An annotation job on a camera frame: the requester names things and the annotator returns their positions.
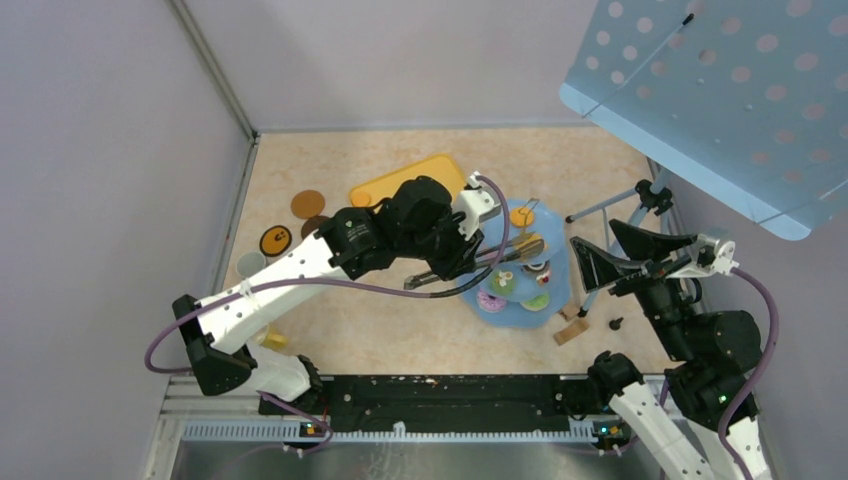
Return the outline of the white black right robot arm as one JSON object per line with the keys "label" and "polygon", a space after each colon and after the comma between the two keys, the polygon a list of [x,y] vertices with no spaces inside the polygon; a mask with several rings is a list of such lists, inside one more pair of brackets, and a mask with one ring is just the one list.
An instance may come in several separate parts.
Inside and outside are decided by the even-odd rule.
{"label": "white black right robot arm", "polygon": [[[753,388],[779,337],[779,312],[765,286],[742,271],[731,240],[706,234],[668,235],[619,220],[609,223],[624,252],[617,257],[575,236],[570,243],[584,289],[632,295],[676,367],[668,393],[699,441],[694,446],[654,397],[635,364],[620,353],[599,354],[587,371],[586,397],[619,416],[644,443],[668,479],[769,479]],[[763,336],[744,310],[699,313],[686,279],[715,274],[748,282],[769,314]]]}

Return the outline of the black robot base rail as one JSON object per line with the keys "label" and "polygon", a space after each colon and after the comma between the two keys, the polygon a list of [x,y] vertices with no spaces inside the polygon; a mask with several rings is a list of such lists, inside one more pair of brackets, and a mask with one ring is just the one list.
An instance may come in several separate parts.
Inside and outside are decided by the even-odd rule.
{"label": "black robot base rail", "polygon": [[565,432],[609,413],[585,377],[536,375],[338,375],[295,407],[343,433]]}

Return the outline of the purple frosted donut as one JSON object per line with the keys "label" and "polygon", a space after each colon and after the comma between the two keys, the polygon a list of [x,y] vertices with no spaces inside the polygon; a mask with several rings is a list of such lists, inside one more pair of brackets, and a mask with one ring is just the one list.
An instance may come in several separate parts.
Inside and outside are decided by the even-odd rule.
{"label": "purple frosted donut", "polygon": [[479,291],[477,293],[476,302],[482,311],[492,314],[500,313],[508,304],[506,299],[490,295],[485,291]]}

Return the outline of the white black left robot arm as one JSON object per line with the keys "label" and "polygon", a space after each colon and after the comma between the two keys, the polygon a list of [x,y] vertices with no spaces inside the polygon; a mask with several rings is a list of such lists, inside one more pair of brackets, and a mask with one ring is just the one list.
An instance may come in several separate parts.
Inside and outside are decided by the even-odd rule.
{"label": "white black left robot arm", "polygon": [[422,260],[441,281],[475,269],[482,224],[501,211],[472,175],[457,196],[419,176],[374,206],[346,207],[282,259],[217,295],[174,302],[190,371],[205,396],[239,387],[272,394],[297,413],[319,404],[322,382],[306,357],[262,346],[273,322],[330,286],[358,286],[399,259]]}

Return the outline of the square orange biscuit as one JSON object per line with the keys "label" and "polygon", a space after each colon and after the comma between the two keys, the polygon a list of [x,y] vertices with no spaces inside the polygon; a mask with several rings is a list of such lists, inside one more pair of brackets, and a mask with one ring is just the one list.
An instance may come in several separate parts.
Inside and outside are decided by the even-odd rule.
{"label": "square orange biscuit", "polygon": [[544,252],[546,248],[542,238],[531,238],[517,245],[514,248],[514,253],[520,259],[530,259]]}

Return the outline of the green frosted donut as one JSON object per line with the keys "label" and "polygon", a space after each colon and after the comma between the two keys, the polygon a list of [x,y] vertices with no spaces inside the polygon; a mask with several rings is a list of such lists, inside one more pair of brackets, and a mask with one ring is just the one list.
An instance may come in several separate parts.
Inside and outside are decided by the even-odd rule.
{"label": "green frosted donut", "polygon": [[545,309],[550,302],[550,295],[548,293],[542,293],[533,297],[529,300],[523,301],[520,303],[520,306],[525,310],[531,312],[538,312]]}

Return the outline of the metal food tongs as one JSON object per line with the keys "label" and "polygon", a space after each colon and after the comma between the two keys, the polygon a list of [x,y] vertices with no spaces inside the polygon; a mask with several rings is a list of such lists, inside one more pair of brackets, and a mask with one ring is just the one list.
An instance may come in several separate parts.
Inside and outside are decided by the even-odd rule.
{"label": "metal food tongs", "polygon": [[[508,242],[507,242],[506,248],[505,248],[504,255],[501,257],[500,263],[510,262],[510,261],[518,261],[518,260],[529,260],[529,259],[518,258],[517,255],[514,253],[514,248],[517,245],[519,245],[519,244],[521,244],[521,243],[523,243],[523,242],[525,242],[525,241],[527,241],[528,239],[531,239],[531,238],[542,238],[542,236],[540,234],[537,234],[537,233],[519,234],[518,236],[509,239]],[[467,273],[476,272],[477,270],[488,267],[490,265],[496,265],[494,258],[496,256],[497,251],[498,251],[497,246],[487,247],[485,249],[479,250],[474,257],[473,266],[472,267],[462,267],[459,270],[458,274],[451,277],[451,280],[456,279],[458,276],[461,276],[461,275],[464,275],[464,274],[467,274]],[[412,276],[407,277],[404,281],[403,288],[405,290],[416,290],[416,289],[418,289],[422,286],[429,285],[429,284],[435,283],[437,281],[442,281],[442,278],[439,277],[436,273],[434,273],[432,271],[427,271],[427,272],[424,272],[424,273],[421,273],[421,274],[416,274],[416,275],[412,275]]]}

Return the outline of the round orange biscuit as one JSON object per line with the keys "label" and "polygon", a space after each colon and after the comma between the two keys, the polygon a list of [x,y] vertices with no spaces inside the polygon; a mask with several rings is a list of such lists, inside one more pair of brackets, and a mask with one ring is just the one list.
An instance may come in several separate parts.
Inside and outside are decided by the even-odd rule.
{"label": "round orange biscuit", "polygon": [[525,229],[535,222],[535,212],[530,207],[516,207],[510,210],[509,220],[512,226]]}

